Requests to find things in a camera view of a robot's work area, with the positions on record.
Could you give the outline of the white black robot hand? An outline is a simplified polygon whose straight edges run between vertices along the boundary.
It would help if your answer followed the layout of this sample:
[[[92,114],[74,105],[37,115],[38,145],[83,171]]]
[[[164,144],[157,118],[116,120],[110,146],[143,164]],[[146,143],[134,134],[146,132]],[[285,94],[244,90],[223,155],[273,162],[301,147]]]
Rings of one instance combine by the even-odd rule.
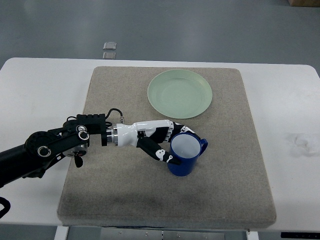
[[[181,161],[165,151],[160,144],[170,143],[173,137],[182,133],[188,133],[200,139],[186,125],[168,119],[135,122],[132,125],[106,122],[108,143],[114,143],[118,147],[134,146],[157,161],[174,165],[180,165]]]

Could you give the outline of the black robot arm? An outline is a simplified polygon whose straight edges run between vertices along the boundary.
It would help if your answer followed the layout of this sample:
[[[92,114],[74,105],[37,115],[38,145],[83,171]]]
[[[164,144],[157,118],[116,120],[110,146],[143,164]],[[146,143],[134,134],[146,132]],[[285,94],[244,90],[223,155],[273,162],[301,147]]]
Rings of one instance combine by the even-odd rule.
[[[90,144],[90,136],[100,135],[102,146],[108,143],[109,114],[69,116],[60,128],[37,131],[24,144],[0,153],[0,185],[20,178],[42,178],[46,170],[71,155],[78,168]]]

